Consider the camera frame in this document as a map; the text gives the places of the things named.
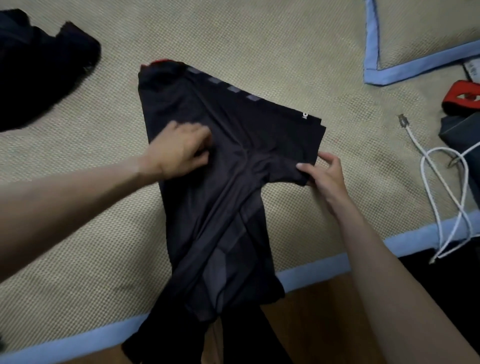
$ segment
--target white cable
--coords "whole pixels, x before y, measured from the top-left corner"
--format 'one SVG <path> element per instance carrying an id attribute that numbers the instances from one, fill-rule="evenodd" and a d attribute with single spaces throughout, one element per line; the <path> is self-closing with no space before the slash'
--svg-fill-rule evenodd
<path id="1" fill-rule="evenodd" d="M 463 153 L 459 153 L 452 148 L 447 148 L 447 147 L 444 147 L 444 146 L 439 146 L 439 147 L 436 147 L 436 148 L 432 148 L 428 151 L 425 151 L 425 149 L 423 149 L 423 147 L 420 145 L 420 143 L 417 141 L 417 139 L 413 135 L 413 133 L 412 133 L 410 127 L 409 127 L 409 122 L 406 119 L 406 117 L 403 114 L 401 114 L 401 115 L 398 116 L 398 119 L 400 121 L 400 125 L 403 128 L 406 129 L 406 131 L 407 131 L 410 139 L 412 140 L 413 144 L 417 147 L 417 149 L 420 151 L 420 153 L 422 153 L 422 158 L 420 160 L 420 174 L 421 174 L 421 178 L 423 180 L 423 185 L 425 187 L 425 191 L 427 192 L 428 199 L 429 199 L 430 204 L 432 206 L 433 214 L 435 215 L 435 221 L 437 223 L 438 239 L 439 239 L 439 249 L 435 253 L 435 255 L 431 258 L 431 260 L 430 260 L 430 264 L 431 264 L 431 263 L 435 262 L 435 260 L 437 258 L 443 258 L 443 257 L 449 255 L 450 253 L 453 253 L 455 250 L 460 249 L 462 246 L 467 244 L 472 238 L 480 236 L 480 234 L 479 235 L 474 235 L 472 223 L 471 223 L 470 218 L 468 217 L 467 213 L 465 212 L 465 198 L 467 196 L 467 189 L 468 189 L 468 164 L 467 164 L 467 161 L 465 160 L 465 155 L 467 153 L 469 153 L 470 151 L 472 151 L 473 149 L 475 149 L 476 147 L 480 146 L 480 142 L 476 143 L 474 146 L 470 147 L 469 149 L 467 149 Z M 430 158 L 431 153 L 439 151 L 439 150 L 456 155 L 456 159 L 458 159 L 463 165 L 464 173 L 463 173 L 463 180 L 461 181 L 462 189 L 461 189 L 460 202 L 458 202 L 458 200 L 455 198 L 455 196 L 452 193 L 452 190 L 450 189 L 448 184 L 445 182 L 445 179 L 442 177 L 442 175 L 438 171 L 435 163 Z M 442 228 L 442 222 L 440 220 L 440 214 L 438 213 L 437 204 L 436 204 L 436 202 L 433 198 L 432 192 L 430 190 L 430 186 L 428 184 L 427 177 L 425 176 L 425 161 L 428 162 L 431 169 L 433 170 L 435 175 L 438 177 L 438 179 L 440 180 L 440 182 L 442 183 L 444 188 L 447 190 L 448 195 L 450 196 L 450 198 L 455 203 L 455 205 L 458 209 L 458 214 L 457 214 L 457 217 L 456 217 L 456 220 L 455 220 L 455 224 L 454 224 L 454 226 L 452 228 L 452 231 L 450 232 L 450 234 L 448 235 L 448 238 L 446 240 L 444 240 L 444 231 L 443 231 L 443 228 Z M 459 245 L 457 245 L 456 247 L 445 251 L 447 249 L 448 245 L 452 242 L 452 240 L 455 236 L 455 233 L 458 230 L 458 226 L 460 225 L 460 221 L 461 221 L 462 218 L 467 225 L 467 230 L 468 230 L 467 238 L 464 241 L 462 241 Z"/>

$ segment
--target blue border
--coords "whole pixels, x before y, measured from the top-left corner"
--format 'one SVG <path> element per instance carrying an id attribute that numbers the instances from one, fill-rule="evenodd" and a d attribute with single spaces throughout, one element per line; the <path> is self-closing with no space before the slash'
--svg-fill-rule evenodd
<path id="1" fill-rule="evenodd" d="M 365 8 L 367 12 L 367 41 L 365 59 L 363 61 L 363 80 L 366 84 L 389 85 L 450 62 L 480 54 L 480 40 L 476 40 L 394 67 L 379 70 L 379 23 L 375 0 L 365 0 Z"/>
<path id="2" fill-rule="evenodd" d="M 480 233 L 480 211 L 469 213 L 470 221 L 476 233 Z M 455 218 L 442 222 L 444 231 L 453 228 Z M 455 240 L 467 236 L 465 224 L 460 225 Z M 438 247 L 436 224 L 407 231 L 385 239 L 385 244 L 396 256 L 413 254 L 421 250 Z M 317 260 L 277 273 L 278 278 L 289 292 L 310 284 L 330 279 L 350 271 L 347 254 L 342 253 L 330 258 Z M 124 321 L 115 322 L 68 338 L 45 342 L 36 346 L 0 356 L 0 364 L 55 364 L 106 349 L 124 342 L 136 332 L 147 315 L 139 315 Z"/>

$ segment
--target beige woven mat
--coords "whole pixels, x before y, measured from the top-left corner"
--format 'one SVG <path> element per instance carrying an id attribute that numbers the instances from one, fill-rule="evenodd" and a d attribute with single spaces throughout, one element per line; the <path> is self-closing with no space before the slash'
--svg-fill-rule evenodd
<path id="1" fill-rule="evenodd" d="M 480 39 L 480 1 L 375 0 L 379 69 Z"/>
<path id="2" fill-rule="evenodd" d="M 0 134 L 1 182 L 141 153 L 147 137 L 139 65 L 171 58 L 321 117 L 327 126 L 321 149 L 341 156 L 352 197 L 382 237 L 433 222 L 420 156 L 396 114 L 410 118 L 425 147 L 439 145 L 440 102 L 463 72 L 451 67 L 383 88 L 364 85 L 360 0 L 2 0 L 0 6 L 24 9 L 51 34 L 71 20 L 103 46 L 96 71 L 74 94 L 33 125 Z M 436 159 L 446 164 L 446 157 Z M 457 173 L 442 171 L 458 193 Z M 452 217 L 452 204 L 433 185 L 442 217 Z M 271 184 L 262 196 L 277 270 L 343 251 L 335 223 L 308 187 Z M 0 332 L 8 350 L 147 312 L 170 276 L 164 226 L 159 189 L 145 188 L 1 284 Z"/>

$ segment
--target wooden floor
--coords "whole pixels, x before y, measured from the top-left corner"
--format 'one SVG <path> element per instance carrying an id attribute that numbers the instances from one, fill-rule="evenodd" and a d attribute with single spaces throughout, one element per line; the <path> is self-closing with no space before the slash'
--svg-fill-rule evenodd
<path id="1" fill-rule="evenodd" d="M 286 295 L 263 307 L 293 363 L 385 363 L 373 337 L 350 274 Z M 220 321 L 205 337 L 203 364 L 222 363 Z M 68 364 L 128 364 L 120 347 L 71 360 Z"/>

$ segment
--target forearm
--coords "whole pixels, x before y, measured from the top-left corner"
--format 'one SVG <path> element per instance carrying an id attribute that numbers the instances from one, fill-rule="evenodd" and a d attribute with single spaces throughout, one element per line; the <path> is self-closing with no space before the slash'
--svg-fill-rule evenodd
<path id="1" fill-rule="evenodd" d="M 0 282 L 141 186 L 132 158 L 0 187 Z"/>
<path id="2" fill-rule="evenodd" d="M 333 204 L 352 275 L 389 363 L 480 363 L 349 199 Z"/>

